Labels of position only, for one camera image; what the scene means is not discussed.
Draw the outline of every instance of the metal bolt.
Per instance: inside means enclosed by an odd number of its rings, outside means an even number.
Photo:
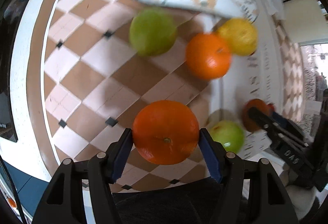
[[[267,164],[270,163],[266,158],[262,158],[262,159],[261,159],[261,162],[262,162],[262,164],[264,164],[264,165],[267,165]]]
[[[64,161],[63,161],[63,164],[64,165],[68,165],[72,162],[72,160],[70,158],[65,158]]]
[[[235,158],[236,155],[232,152],[227,152],[227,158]]]
[[[98,158],[104,158],[106,156],[106,153],[105,152],[99,152],[98,154],[97,154],[97,157]]]

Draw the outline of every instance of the apple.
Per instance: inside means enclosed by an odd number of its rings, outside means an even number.
[[[164,54],[174,45],[177,26],[164,10],[150,8],[139,12],[129,31],[131,46],[141,56]]]
[[[216,124],[211,130],[210,135],[215,142],[222,144],[227,152],[237,154],[244,144],[244,130],[239,124],[222,120]]]

